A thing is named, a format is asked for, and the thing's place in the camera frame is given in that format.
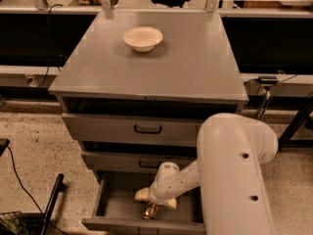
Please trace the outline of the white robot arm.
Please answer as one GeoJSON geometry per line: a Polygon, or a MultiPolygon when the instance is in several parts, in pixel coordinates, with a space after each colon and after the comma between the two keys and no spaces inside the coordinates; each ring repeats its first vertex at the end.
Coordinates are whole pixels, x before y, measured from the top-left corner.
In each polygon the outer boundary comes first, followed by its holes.
{"type": "Polygon", "coordinates": [[[176,198],[199,187],[206,235],[276,235],[260,166],[278,152],[266,123],[235,114],[216,114],[201,125],[197,159],[179,169],[161,164],[137,201],[174,209],[176,198]]]}

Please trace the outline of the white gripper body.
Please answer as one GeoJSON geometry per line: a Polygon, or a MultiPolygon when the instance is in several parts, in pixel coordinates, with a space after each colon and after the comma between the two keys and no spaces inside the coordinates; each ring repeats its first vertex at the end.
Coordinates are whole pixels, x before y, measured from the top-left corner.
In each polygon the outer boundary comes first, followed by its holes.
{"type": "Polygon", "coordinates": [[[169,199],[175,198],[171,191],[167,188],[164,190],[157,190],[154,188],[150,188],[149,200],[160,205],[162,201],[166,201],[169,199]]]}

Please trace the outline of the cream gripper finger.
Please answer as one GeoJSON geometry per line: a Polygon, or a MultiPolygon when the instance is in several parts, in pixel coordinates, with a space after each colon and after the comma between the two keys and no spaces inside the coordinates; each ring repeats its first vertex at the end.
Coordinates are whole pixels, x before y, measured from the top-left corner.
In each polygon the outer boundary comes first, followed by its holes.
{"type": "Polygon", "coordinates": [[[162,206],[166,206],[168,208],[171,208],[171,209],[176,209],[176,206],[177,206],[177,201],[175,198],[172,198],[172,199],[169,199],[169,200],[166,200],[166,201],[162,201],[160,203],[162,206]]]}
{"type": "Polygon", "coordinates": [[[146,187],[136,192],[135,200],[136,201],[148,201],[150,194],[150,188],[146,187]]]}

